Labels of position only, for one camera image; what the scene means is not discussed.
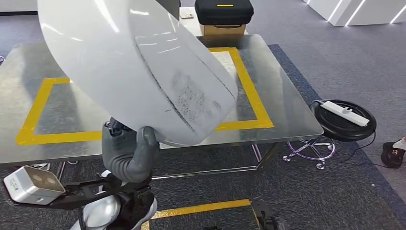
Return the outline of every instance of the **cardboard box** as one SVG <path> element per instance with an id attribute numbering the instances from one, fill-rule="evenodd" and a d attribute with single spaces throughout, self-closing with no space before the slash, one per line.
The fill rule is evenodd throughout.
<path id="1" fill-rule="evenodd" d="M 246 25 L 200 25 L 202 35 L 243 35 Z"/>

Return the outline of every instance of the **black stool seat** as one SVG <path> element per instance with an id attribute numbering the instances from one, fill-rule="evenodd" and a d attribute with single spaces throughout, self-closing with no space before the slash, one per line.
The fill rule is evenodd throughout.
<path id="1" fill-rule="evenodd" d="M 310 105 L 317 121 L 324 129 L 324 136 L 339 141 L 358 141 L 369 137 L 376 129 L 375 117 L 361 106 L 335 99 L 323 99 L 322 102 L 331 101 L 343 108 L 352 109 L 353 113 L 363 116 L 369 120 L 367 126 L 361 127 L 350 122 L 320 106 L 320 103 L 314 102 Z"/>

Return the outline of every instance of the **white sock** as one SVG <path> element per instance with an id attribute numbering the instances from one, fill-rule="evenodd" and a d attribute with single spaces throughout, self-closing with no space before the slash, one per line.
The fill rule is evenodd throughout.
<path id="1" fill-rule="evenodd" d="M 403 149 L 406 150 L 406 138 L 402 138 L 400 141 L 396 142 L 393 145 L 394 149 Z"/>

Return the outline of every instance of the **silver camera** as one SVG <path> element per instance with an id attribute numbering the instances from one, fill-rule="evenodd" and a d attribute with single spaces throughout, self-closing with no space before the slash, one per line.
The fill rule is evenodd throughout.
<path id="1" fill-rule="evenodd" d="M 23 166 L 4 178 L 10 197 L 19 203 L 47 205 L 65 192 L 52 172 Z"/>

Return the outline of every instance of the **white wall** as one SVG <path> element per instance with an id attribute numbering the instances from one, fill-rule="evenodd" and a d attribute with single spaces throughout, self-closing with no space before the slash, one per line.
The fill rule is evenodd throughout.
<path id="1" fill-rule="evenodd" d="M 387 24 L 406 5 L 406 0 L 366 0 L 349 25 Z"/>
<path id="2" fill-rule="evenodd" d="M 363 0 L 310 0 L 313 10 L 334 26 L 344 26 Z M 387 24 L 406 5 L 406 0 L 365 0 L 349 25 Z M 406 10 L 395 23 L 406 20 Z"/>
<path id="3" fill-rule="evenodd" d="M 309 6 L 324 19 L 328 19 L 340 0 L 311 0 Z"/>
<path id="4" fill-rule="evenodd" d="M 0 0 L 0 12 L 37 11 L 37 0 Z"/>

